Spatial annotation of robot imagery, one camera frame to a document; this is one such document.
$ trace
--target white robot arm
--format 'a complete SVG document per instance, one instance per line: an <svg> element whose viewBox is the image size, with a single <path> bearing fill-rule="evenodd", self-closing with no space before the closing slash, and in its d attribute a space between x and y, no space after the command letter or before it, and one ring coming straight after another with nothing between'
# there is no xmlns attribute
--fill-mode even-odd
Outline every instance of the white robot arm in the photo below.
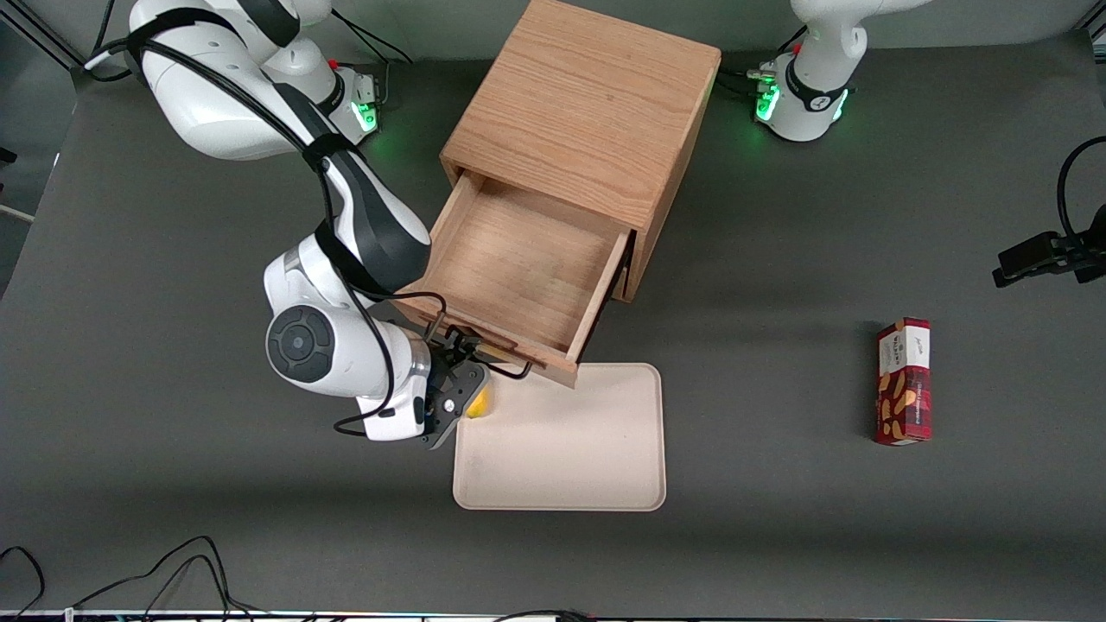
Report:
<svg viewBox="0 0 1106 622"><path fill-rule="evenodd" d="M319 45L301 33L303 27L330 15L331 0L139 0L131 11L131 31L175 9L209 11L222 18L239 44L244 45L251 65L259 66L272 82L291 85L306 95L351 143L361 143L376 129L376 89L372 76L332 66ZM201 123L202 120L192 120L194 126ZM265 155L271 154L217 157L249 159Z"/></svg>
<svg viewBox="0 0 1106 622"><path fill-rule="evenodd" d="M841 116L846 84L868 50L860 21L920 7L930 0L791 0L807 27L795 54L784 51L751 72L765 81L755 118L795 142L814 141Z"/></svg>
<svg viewBox="0 0 1106 622"><path fill-rule="evenodd" d="M265 336L270 364L296 386L355 398L362 415L344 422L363 422L371 439L422 436L427 442L440 406L437 390L449 385L453 414L466 403L457 394L474 398L486 370L432 354L415 333L365 311L422 276L430 238L338 132L333 114L320 110L311 89L303 89L322 74L312 70L285 80L292 75L288 64L273 70L273 59L298 56L288 45L317 51L299 38L294 15L325 14L330 2L311 0L312 13L307 4L138 0L131 14L129 62L174 129L196 149L222 159L300 151L325 178L328 218L264 272L274 315ZM338 197L336 217L332 195ZM449 379L460 364L471 369L465 369L470 380L458 390Z"/></svg>

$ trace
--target black cable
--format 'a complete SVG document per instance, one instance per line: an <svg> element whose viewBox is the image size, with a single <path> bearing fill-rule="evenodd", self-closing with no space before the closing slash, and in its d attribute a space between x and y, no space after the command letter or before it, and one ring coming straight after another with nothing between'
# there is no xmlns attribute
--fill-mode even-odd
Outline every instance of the black cable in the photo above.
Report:
<svg viewBox="0 0 1106 622"><path fill-rule="evenodd" d="M392 93L392 63L384 65L384 96L380 97L380 105L388 103L388 95Z"/></svg>
<svg viewBox="0 0 1106 622"><path fill-rule="evenodd" d="M747 97L747 99L753 97L753 93L747 92L747 91L742 91L742 90L738 89L737 86L733 86L732 84L727 84L726 81L724 80L720 80L720 77L721 76L714 77L714 84L718 84L722 89L726 89L730 93L733 93L734 95L738 95L740 97Z"/></svg>
<svg viewBox="0 0 1106 622"><path fill-rule="evenodd" d="M324 174L323 169L320 168L317 173L319 173L319 182L323 187L323 208L326 211L326 222L327 225L330 225L331 230L334 230L335 229L334 204L331 201L331 188L326 184L326 175ZM343 274L342 271L337 269L334 270L334 273L338 276L338 280L342 281L342 287L345 289L346 294L349 297L351 300L353 300L353 305L357 308L357 311L361 313L361 317L365 320L365 323L368 324L368 329L373 331L373 336L376 338L376 343L380 348L380 355L384 356L385 375L388 376L387 390L384 392L384 400L380 401L379 405L377 405L368 413L362 413L352 417L345 417L343 419L338 419L334 422L333 426L331 426L334 428L334 432L337 432L338 434L345 434L346 436L365 436L364 432L346 429L345 426L355 422L364 421L377 413L380 413L382 411L384 411L385 406L388 405L388 402L392 402L392 396L396 390L395 365L392 361L392 354L388 353L388 345L384 341L384 335L380 334L380 329L376 326L376 320L374 320L372 315L368 314L368 310L365 309L365 305L361 303L361 299L357 298L357 294L354 292L353 287L349 286L349 281L346 280L345 274Z"/></svg>
<svg viewBox="0 0 1106 622"><path fill-rule="evenodd" d="M382 54L380 51L376 49L376 45L369 43L368 39L362 37L362 34L357 32L357 29L355 29L352 23L345 22L345 24L346 28L349 29L349 32L354 33L354 35L357 37L357 39L361 39L361 42L367 45L368 49L372 50L374 54L376 54L376 58L380 59L380 62L383 62L385 65L392 64L392 61L387 56Z"/></svg>
<svg viewBox="0 0 1106 622"><path fill-rule="evenodd" d="M248 613L248 610L251 610L251 609L252 610L258 610L257 607L253 607L253 605L250 605L248 603L241 602L241 601L239 601L239 600L237 600L237 599L234 599L233 597L230 595L230 588L227 585L227 572L226 572L226 569L223 568L223 564L222 564L222 558L219 556L219 549L215 546L215 540L212 540L209 536L196 536L194 538L189 538L188 540L185 540L180 545L177 545L173 550L170 550L169 552L167 552L164 556L161 556L161 559L157 560L157 562L153 566L153 568L150 568L149 570L147 570L145 573L143 573L143 574L135 574L134 577L127 577L125 579L119 579L118 581L114 581L112 583L108 583L107 585L104 585L103 588L100 588L98 590L96 590L96 591L92 592L91 594L82 598L81 600L76 601L75 603L73 603L70 607L73 608L73 609L79 609L82 604L91 601L92 599L94 599L94 598L96 598L96 597L98 597L98 595L101 595L101 594L103 594L105 592L109 592L109 591L114 590L115 588L118 588L119 585L124 585L126 583L131 583L132 581L139 581L142 579L147 579L147 578L152 577L155 572L158 571L159 568L161 568L161 564L164 564L170 557L174 556L174 553L176 553L177 551L184 549L188 545L191 545L192 542L196 542L198 540L204 540L205 542L207 542L208 546L211 547L211 552L215 553L215 559L217 560L217 564L219 567L219 574L220 574L220 577L222 579L221 591L227 594L227 602L229 602L230 604L233 604L237 609L242 610L243 613Z"/></svg>
<svg viewBox="0 0 1106 622"><path fill-rule="evenodd" d="M12 552L23 553L23 557L27 558L27 561L31 562L31 567L34 568L35 577L39 578L39 593L34 594L34 598L31 599L31 602L24 604L23 609L20 609L19 613L17 613L14 618L12 618L12 620L18 620L19 616L22 615L28 609L31 609L32 607L34 607L36 602L42 600L42 594L46 593L46 578L42 574L42 567L39 566L39 560L34 559L34 556L31 554L31 551L24 549L23 547L8 547L7 549L4 549L3 552L0 553L0 562L2 562L4 558Z"/></svg>
<svg viewBox="0 0 1106 622"><path fill-rule="evenodd" d="M1064 235L1072 241L1075 250L1098 268L1106 270L1106 258L1093 253L1087 249L1087 246L1083 243L1083 239L1075 232L1075 229L1072 227L1072 220L1067 216L1067 175L1072 172L1072 166L1083 155L1083 152L1102 143L1106 143L1106 136L1097 136L1085 141L1068 154L1067 159L1060 167L1060 178L1056 180L1056 210L1060 212L1060 224L1064 227Z"/></svg>
<svg viewBox="0 0 1106 622"><path fill-rule="evenodd" d="M23 19L27 20L27 23L33 25L39 32L41 32L42 34L44 34L46 37L46 39L49 39L50 42L53 43L59 50L61 50L62 52L64 52L66 56L69 56L70 59L73 59L74 63L76 63L76 64L81 64L82 63L81 59L76 58L76 55L73 54L73 52L70 51L70 49L69 49L67 45L65 45L64 43L62 43L61 41L59 41L58 39L55 39L54 35L50 33L50 30L48 30L48 28L45 25L43 25L42 23L40 23L36 19L32 18L27 11L23 10L22 7L20 7L19 3L14 2L13 0L8 0L8 6L11 7L12 9L15 9L15 11L19 12L20 15L23 15ZM15 23L11 18L8 18L7 14L4 15L4 18L7 18L9 22ZM33 39L35 41L35 43L39 44L40 48L43 48L41 41L39 41L39 40L34 39L33 37L31 37L31 34L28 33L22 28L20 28L19 30L23 34L27 34L28 37L30 37L31 39ZM65 69L70 69L70 65L66 64Z"/></svg>
<svg viewBox="0 0 1106 622"><path fill-rule="evenodd" d="M472 356L472 360L476 361L477 363L480 363L481 365L484 365L486 367L488 367L489 370L495 372L497 374L507 376L507 377L509 377L511 380L522 380L522 379L529 376L530 375L530 369L533 367L533 365L534 365L530 361L526 361L526 364L522 366L522 371L521 372L509 372L509 371L504 370L503 367L500 367L500 366L495 365L494 363L489 363L488 361L484 361L483 359L480 359L479 356Z"/></svg>
<svg viewBox="0 0 1106 622"><path fill-rule="evenodd" d="M353 289L358 293L365 296L365 298L375 299L377 302L382 300L407 300L409 298L432 298L438 301L438 307L440 308L441 313L445 313L447 309L446 298L440 293L432 291L413 291L408 293L376 293L376 292L365 291L358 288L357 286L353 286Z"/></svg>
<svg viewBox="0 0 1106 622"><path fill-rule="evenodd" d="M571 609L535 609L533 611L520 611L502 618L497 618L494 622L507 622L515 618L526 618L529 615L555 615L559 622L591 622L592 618L586 613L573 611Z"/></svg>
<svg viewBox="0 0 1106 622"><path fill-rule="evenodd" d="M107 6L104 7L104 17L100 20L100 32L96 33L96 42L92 44L92 49L95 50L104 44L104 37L107 34L107 22L112 21L112 9L115 8L115 0L107 0Z"/></svg>
<svg viewBox="0 0 1106 622"><path fill-rule="evenodd" d="M285 141L288 141L298 152L303 152L307 148L307 145L296 136L288 125L284 124L280 118L276 117L269 108L258 102L252 95L250 95L246 90L239 86L236 82L229 77L218 73L206 64L192 59L187 54L182 54L177 50L169 48L157 41L146 41L143 43L143 50L149 50L157 54L160 54L171 61L177 62L185 69L196 73L200 77L204 77L216 87L221 90L227 95L234 99L238 103L242 104L250 112L261 117L262 121L268 123L273 129L276 131Z"/></svg>
<svg viewBox="0 0 1106 622"><path fill-rule="evenodd" d="M3 9L0 9L0 15L3 15L4 21L7 21L11 25L15 27L15 30L18 30L21 33L23 33L23 37L30 39L31 42L35 44L35 46L38 46L40 50L42 50L43 52L45 52L46 55L50 56L51 59L53 59L55 63L62 65L62 69L64 69L65 71L69 71L71 69L71 66L70 66L69 63L66 63L65 61L59 59L58 54L54 54L53 50L51 50L50 48L46 48L41 41L39 41L38 39L35 39L34 35L32 35L30 32L28 32L27 29L23 28L22 24L20 24L18 21L11 19L11 15L9 15Z"/></svg>
<svg viewBox="0 0 1106 622"><path fill-rule="evenodd" d="M743 71L733 71L732 69L727 69L724 66L718 68L718 73L721 73L722 75L729 75L731 77L740 77L741 80L748 80L749 79L749 76L745 75L745 72L743 72Z"/></svg>
<svg viewBox="0 0 1106 622"><path fill-rule="evenodd" d="M347 27L349 27L349 29L351 29L351 30L359 30L361 32L364 32L364 33L365 33L365 34L367 34L368 37L373 38L373 39L374 39L375 41L378 41L378 42L379 42L379 43L380 43L382 45L387 45L388 48L392 48L392 49L393 49L393 50L395 50L395 51L396 51L396 52L397 52L397 53L398 53L398 54L399 54L400 56L403 56L403 58L404 58L404 60L405 60L405 61L407 61L408 63L414 63L414 62L415 62L415 61L413 61L413 60L411 60L411 58L410 58L410 56L408 56L408 55L407 55L407 52L404 52L404 51L403 51L403 50L400 50L399 48L397 48L397 46L393 45L392 43L388 43L388 42L387 42L387 41L385 41L384 39L380 39L379 37L377 37L377 35L375 35L375 34L373 34L372 32L369 32L369 31L367 31L367 30L365 30L365 29L364 29L364 28L362 28L361 25L357 25L357 24L356 24L356 23L354 23L353 21L349 21L349 20L348 20L348 19L346 19L346 18L345 18L345 17L344 17L344 15L343 15L342 13L337 12L337 10L335 10L335 9L331 9L331 14L333 14L333 15L334 15L334 17L336 17L337 19L342 20L343 22L345 22L345 24L346 24Z"/></svg>
<svg viewBox="0 0 1106 622"><path fill-rule="evenodd" d="M101 39L100 35L97 35L96 40L100 41L100 39ZM127 45L126 37L121 37L119 39L113 39L107 43L101 41L100 44L96 45L96 48L92 51L92 54L88 56L88 60L95 59L96 56L98 56L104 52L111 52L113 54L115 54L116 52L122 52L123 50L126 49L126 45ZM84 72L87 73L88 76L95 80L96 82L115 82L117 80L123 80L124 77L131 75L129 69L125 69L119 73L106 76L98 76L95 73L93 73L92 70L84 70Z"/></svg>
<svg viewBox="0 0 1106 622"><path fill-rule="evenodd" d="M192 564L192 562L197 560L204 560L204 563L207 564L208 570L211 572L211 580L215 581L215 589L219 592L219 601L222 603L222 619L223 620L227 619L228 612L230 611L230 608L228 607L229 601L227 600L227 593L222 590L222 587L219 584L219 578L216 576L215 566L211 563L211 560L206 554L198 553L186 559L184 562L181 562L180 566L177 567L176 570L173 571L173 574L169 576L169 579L165 581L165 583L161 585L161 589L157 591L157 594L154 595L154 599L149 601L148 605L146 605L146 611L142 612L140 620L144 621L149 620L149 610L154 609L154 604L157 603L157 599L161 598L161 594L164 594L165 591L169 589L169 585L173 584L173 582L177 579L177 577L180 576L182 572L187 572L188 568Z"/></svg>
<svg viewBox="0 0 1106 622"><path fill-rule="evenodd" d="M802 37L805 33L806 33L806 25L804 24L803 28L800 28L799 30L795 31L794 34L791 35L791 39L789 39L786 43L784 43L783 45L780 45L780 48L776 49L775 52L778 54L781 53L781 52L783 52L784 50L787 49L787 45L791 45L792 43L794 43L795 40L797 40L800 37Z"/></svg>

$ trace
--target open drawer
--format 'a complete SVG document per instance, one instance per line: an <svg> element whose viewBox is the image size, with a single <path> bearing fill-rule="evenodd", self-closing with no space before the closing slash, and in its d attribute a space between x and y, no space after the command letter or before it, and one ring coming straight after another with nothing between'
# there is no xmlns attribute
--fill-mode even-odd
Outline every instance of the open drawer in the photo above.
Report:
<svg viewBox="0 0 1106 622"><path fill-rule="evenodd" d="M430 234L426 274L403 291L449 303L442 325L468 326L490 352L567 386L624 268L629 229L559 199L466 170ZM430 322L431 299L397 300Z"/></svg>

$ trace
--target wooden cabinet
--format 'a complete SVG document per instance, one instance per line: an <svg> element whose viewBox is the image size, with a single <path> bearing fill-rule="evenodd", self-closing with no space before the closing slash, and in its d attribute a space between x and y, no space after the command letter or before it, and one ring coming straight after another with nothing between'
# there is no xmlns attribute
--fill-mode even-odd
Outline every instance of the wooden cabinet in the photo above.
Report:
<svg viewBox="0 0 1106 622"><path fill-rule="evenodd" d="M572 386L608 297L629 302L721 59L708 45L532 0L441 152L453 183L426 276L449 323ZM398 301L421 321L432 301Z"/></svg>

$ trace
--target red snack box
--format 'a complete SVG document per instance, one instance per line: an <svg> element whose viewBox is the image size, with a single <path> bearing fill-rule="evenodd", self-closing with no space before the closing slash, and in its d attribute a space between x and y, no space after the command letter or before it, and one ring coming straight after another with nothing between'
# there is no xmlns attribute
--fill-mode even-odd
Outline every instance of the red snack box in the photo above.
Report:
<svg viewBox="0 0 1106 622"><path fill-rule="evenodd" d="M876 443L929 440L929 321L904 318L879 333Z"/></svg>

